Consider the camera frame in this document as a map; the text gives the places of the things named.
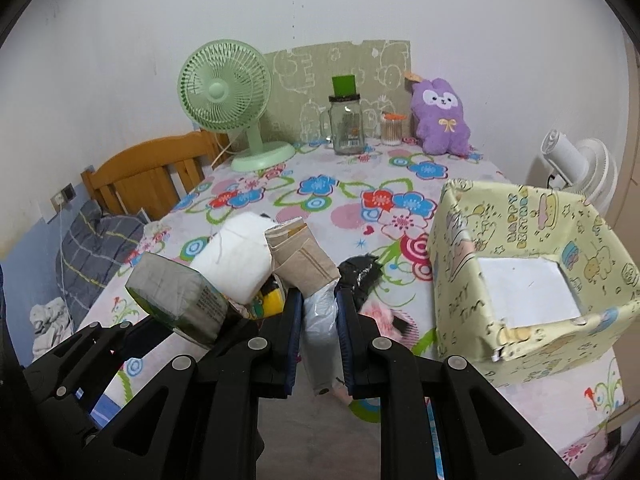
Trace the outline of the clear plastic bag red print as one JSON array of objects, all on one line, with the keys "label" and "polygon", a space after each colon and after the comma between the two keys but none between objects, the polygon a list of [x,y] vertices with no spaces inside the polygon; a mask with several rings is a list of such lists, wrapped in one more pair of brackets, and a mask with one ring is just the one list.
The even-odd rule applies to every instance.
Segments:
[{"label": "clear plastic bag red print", "polygon": [[304,300],[303,329],[300,334],[302,361],[315,396],[331,393],[346,406],[352,403],[344,384],[340,340],[337,333],[337,281]]}]

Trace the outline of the green tissue pack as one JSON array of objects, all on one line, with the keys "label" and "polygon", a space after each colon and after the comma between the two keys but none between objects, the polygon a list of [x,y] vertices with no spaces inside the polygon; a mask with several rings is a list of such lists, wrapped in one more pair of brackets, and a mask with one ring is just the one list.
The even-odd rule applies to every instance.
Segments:
[{"label": "green tissue pack", "polygon": [[202,347],[214,344],[229,310],[200,272],[152,252],[142,254],[126,291],[147,314]]}]

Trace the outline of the yellow round object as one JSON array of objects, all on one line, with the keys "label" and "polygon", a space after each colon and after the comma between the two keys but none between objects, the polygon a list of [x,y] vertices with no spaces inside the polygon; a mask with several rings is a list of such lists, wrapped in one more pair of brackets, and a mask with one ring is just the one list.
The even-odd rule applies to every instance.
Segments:
[{"label": "yellow round object", "polygon": [[285,301],[285,287],[275,275],[270,275],[258,290],[247,311],[250,312],[252,318],[258,320],[270,318],[270,316],[278,315],[283,311]]}]

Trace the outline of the pink small item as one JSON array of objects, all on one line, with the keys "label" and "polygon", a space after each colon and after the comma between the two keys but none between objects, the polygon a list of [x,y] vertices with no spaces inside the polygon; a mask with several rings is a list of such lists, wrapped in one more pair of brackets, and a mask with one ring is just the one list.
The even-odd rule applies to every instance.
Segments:
[{"label": "pink small item", "polygon": [[362,315],[375,320],[380,335],[411,347],[416,342],[416,326],[402,313],[385,307],[375,301],[367,302],[361,309]]}]

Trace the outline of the white crumpled cloth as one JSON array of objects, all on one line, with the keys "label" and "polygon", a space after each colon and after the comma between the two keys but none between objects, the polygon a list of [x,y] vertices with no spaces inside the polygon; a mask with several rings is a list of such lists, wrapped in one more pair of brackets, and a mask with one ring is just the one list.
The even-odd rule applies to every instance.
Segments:
[{"label": "white crumpled cloth", "polygon": [[32,323],[35,335],[32,344],[34,361],[74,333],[70,311],[61,297],[33,306],[29,322]]}]

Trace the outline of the black plastic bag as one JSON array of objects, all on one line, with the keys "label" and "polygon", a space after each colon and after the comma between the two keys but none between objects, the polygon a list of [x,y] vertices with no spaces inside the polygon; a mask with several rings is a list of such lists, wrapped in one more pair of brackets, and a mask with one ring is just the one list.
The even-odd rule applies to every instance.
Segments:
[{"label": "black plastic bag", "polygon": [[356,310],[359,311],[369,298],[371,290],[381,279],[382,266],[377,256],[365,254],[343,261],[338,266],[338,273],[340,278],[335,290],[349,292]]}]

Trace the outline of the beige folded paper bag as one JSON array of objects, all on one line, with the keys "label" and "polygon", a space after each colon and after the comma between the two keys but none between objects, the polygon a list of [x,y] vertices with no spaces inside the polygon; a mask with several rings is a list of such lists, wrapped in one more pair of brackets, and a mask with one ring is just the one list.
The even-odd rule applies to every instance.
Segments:
[{"label": "beige folded paper bag", "polygon": [[265,238],[273,273],[305,298],[340,277],[336,264],[320,247],[303,218],[273,226],[265,232]]}]

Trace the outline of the blue plaid bedding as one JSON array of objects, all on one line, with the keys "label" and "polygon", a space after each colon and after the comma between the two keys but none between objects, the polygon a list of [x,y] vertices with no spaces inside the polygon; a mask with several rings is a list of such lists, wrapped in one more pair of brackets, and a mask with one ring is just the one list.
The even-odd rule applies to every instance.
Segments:
[{"label": "blue plaid bedding", "polygon": [[147,223],[144,212],[107,214],[95,200],[81,206],[55,257],[56,284],[75,328],[137,248]]}]

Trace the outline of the floral tablecloth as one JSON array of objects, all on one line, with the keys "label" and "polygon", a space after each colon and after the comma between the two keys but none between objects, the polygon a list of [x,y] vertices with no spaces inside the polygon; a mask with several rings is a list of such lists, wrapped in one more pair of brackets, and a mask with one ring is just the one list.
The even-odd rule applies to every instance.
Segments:
[{"label": "floral tablecloth", "polygon": [[[413,353],[435,353],[430,229],[447,179],[501,181],[498,168],[473,153],[426,156],[417,146],[371,144],[361,155],[338,156],[322,142],[300,144],[293,158],[257,174],[216,168],[162,220],[103,289],[88,322],[137,322],[142,311],[126,292],[144,252],[190,263],[222,224],[243,212],[276,221],[303,218],[335,262],[372,254],[384,268],[366,310],[395,309],[409,324],[402,343]],[[613,353],[563,374],[506,387],[504,396],[548,440],[582,479],[601,479],[620,454],[620,433],[608,416],[624,393]],[[298,375],[285,401],[262,401],[259,427],[266,448],[262,479],[375,479],[380,474],[380,410],[375,400],[352,400],[344,389],[317,396]]]}]

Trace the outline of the wooden bed headboard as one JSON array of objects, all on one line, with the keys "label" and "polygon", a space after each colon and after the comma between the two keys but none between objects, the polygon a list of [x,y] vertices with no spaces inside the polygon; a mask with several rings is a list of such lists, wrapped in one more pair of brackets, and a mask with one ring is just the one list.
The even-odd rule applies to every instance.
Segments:
[{"label": "wooden bed headboard", "polygon": [[109,214],[144,211],[160,220],[204,181],[204,162],[221,154],[226,136],[196,130],[142,142],[114,155],[97,170],[81,174],[89,196]]}]

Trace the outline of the yellow patterned storage box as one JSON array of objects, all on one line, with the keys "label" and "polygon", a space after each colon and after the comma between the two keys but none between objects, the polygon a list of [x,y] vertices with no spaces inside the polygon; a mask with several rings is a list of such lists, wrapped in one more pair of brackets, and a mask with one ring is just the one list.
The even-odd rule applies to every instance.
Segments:
[{"label": "yellow patterned storage box", "polygon": [[496,387],[599,359],[639,314],[639,270],[585,197],[449,180],[428,234],[437,351]]}]

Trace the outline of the cotton swab container orange lid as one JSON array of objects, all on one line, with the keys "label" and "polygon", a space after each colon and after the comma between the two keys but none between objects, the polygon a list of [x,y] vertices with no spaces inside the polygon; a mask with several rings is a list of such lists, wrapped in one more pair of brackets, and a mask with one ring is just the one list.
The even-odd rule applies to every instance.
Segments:
[{"label": "cotton swab container orange lid", "polygon": [[381,116],[381,142],[385,145],[401,144],[406,119],[404,114],[384,112]]}]

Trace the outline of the glass jar black lid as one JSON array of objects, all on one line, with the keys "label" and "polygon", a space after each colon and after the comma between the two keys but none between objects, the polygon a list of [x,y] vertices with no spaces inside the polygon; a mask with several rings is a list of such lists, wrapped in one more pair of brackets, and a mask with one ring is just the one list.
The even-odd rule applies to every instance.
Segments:
[{"label": "glass jar black lid", "polygon": [[364,152],[366,140],[362,126],[360,94],[330,96],[329,107],[321,114],[321,132],[337,155]]}]

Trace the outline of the purple plush bunny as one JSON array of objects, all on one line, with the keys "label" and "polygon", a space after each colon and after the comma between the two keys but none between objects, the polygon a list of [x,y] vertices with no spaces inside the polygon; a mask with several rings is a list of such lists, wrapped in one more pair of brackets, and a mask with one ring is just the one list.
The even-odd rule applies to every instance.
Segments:
[{"label": "purple plush bunny", "polygon": [[414,82],[410,108],[416,118],[416,137],[426,154],[470,154],[471,130],[464,120],[462,101],[448,81]]}]

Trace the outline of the green desk fan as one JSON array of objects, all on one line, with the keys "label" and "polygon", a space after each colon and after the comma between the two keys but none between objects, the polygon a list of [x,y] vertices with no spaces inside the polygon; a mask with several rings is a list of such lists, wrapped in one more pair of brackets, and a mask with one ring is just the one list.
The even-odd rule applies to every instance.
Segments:
[{"label": "green desk fan", "polygon": [[288,142],[262,140],[259,122],[269,104],[271,76],[265,57],[249,44],[203,44],[183,63],[177,90],[192,122],[209,132],[246,135],[247,149],[232,157],[234,171],[266,170],[295,155]]}]

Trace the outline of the green cup on jar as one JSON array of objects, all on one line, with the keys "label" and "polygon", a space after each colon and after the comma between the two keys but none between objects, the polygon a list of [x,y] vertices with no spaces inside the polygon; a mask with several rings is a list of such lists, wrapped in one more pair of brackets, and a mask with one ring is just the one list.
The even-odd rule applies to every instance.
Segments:
[{"label": "green cup on jar", "polygon": [[333,95],[336,98],[346,98],[357,94],[356,78],[354,74],[332,77]]}]

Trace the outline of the white standing fan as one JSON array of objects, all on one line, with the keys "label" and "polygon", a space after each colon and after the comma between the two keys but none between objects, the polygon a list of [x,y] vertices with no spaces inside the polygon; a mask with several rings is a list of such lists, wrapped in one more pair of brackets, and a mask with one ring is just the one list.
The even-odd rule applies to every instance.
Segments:
[{"label": "white standing fan", "polygon": [[618,168],[601,140],[572,143],[564,133],[551,130],[542,140],[540,151],[552,169],[548,188],[583,195],[600,214],[608,212],[617,186]]}]

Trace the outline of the wall power socket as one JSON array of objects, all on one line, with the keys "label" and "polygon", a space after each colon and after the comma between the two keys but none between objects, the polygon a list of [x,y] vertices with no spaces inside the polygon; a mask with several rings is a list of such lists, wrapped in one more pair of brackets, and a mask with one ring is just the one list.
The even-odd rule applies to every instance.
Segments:
[{"label": "wall power socket", "polygon": [[75,197],[76,197],[75,188],[70,183],[64,186],[64,188],[62,188],[61,191],[58,191],[55,194],[55,196],[51,198],[51,204],[55,206],[55,208],[61,208],[61,207],[64,207],[66,204],[68,204]]}]

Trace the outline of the green patterned wall board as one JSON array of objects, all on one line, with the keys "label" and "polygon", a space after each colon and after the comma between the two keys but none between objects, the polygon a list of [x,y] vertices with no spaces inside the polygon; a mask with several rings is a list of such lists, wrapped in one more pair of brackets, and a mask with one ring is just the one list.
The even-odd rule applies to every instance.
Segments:
[{"label": "green patterned wall board", "polygon": [[334,95],[334,76],[355,77],[368,138],[381,135],[383,114],[409,113],[410,91],[405,87],[405,73],[411,70],[408,40],[314,44],[269,52],[265,58],[272,79],[269,104],[259,122],[265,140],[308,143],[323,139],[323,112]]}]

